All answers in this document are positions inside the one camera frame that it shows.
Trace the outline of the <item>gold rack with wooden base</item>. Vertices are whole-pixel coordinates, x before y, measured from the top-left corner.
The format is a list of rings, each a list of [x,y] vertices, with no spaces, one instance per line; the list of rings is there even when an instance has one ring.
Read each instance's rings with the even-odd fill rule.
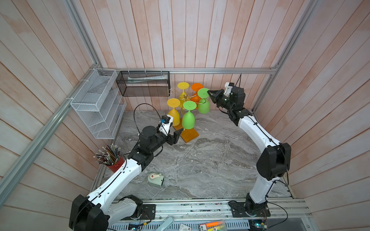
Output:
[[[173,126],[175,130],[183,129],[183,132],[181,133],[181,138],[184,140],[185,143],[190,142],[191,140],[197,138],[199,136],[198,132],[193,128],[191,130],[186,130],[182,126],[182,119],[183,115],[187,112],[184,108],[177,107],[176,110],[180,114],[180,124],[178,126]]]

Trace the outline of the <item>green wine glass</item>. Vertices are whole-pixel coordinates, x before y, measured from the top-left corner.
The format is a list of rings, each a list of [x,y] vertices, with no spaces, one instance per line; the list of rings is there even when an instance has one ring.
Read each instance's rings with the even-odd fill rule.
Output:
[[[207,88],[202,88],[198,90],[198,97],[200,98],[198,102],[198,112],[201,114],[207,114],[210,111],[210,102],[208,100],[209,94]]]
[[[186,101],[183,104],[183,108],[187,112],[183,115],[182,126],[186,130],[191,130],[195,126],[195,116],[191,111],[196,109],[196,107],[197,105],[193,101]]]

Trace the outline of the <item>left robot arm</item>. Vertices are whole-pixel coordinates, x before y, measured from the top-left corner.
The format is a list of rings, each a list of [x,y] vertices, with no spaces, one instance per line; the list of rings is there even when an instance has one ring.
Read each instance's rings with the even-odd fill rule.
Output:
[[[142,200],[134,195],[114,203],[120,192],[154,159],[165,143],[178,142],[182,130],[169,133],[170,125],[146,126],[125,163],[100,187],[87,196],[77,196],[71,207],[69,227],[74,231],[105,231],[123,218],[141,216]]]

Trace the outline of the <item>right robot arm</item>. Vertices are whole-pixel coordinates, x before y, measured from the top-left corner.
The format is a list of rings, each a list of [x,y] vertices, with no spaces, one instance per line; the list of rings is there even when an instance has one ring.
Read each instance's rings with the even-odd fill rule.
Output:
[[[226,109],[230,120],[246,132],[261,151],[256,163],[259,176],[244,203],[246,214],[257,216],[267,208],[267,196],[274,182],[290,169],[291,146],[272,137],[253,114],[244,108],[244,89],[232,85],[226,90],[208,90],[208,94],[216,107]]]

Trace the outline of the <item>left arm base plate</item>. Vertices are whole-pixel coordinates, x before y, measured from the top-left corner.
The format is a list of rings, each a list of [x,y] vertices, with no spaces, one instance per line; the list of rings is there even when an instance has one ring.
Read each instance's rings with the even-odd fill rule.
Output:
[[[125,221],[139,221],[139,220],[154,220],[156,214],[156,205],[155,204],[143,204],[141,208],[138,209],[138,212],[134,213],[131,217],[125,217],[121,220]]]

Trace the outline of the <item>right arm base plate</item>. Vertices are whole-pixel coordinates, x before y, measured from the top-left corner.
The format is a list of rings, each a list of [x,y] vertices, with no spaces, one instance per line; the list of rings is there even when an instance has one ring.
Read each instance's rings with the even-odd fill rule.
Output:
[[[248,200],[246,202],[237,202],[233,200],[229,201],[228,205],[234,218],[271,216],[267,202],[255,204],[254,202],[250,202]]]

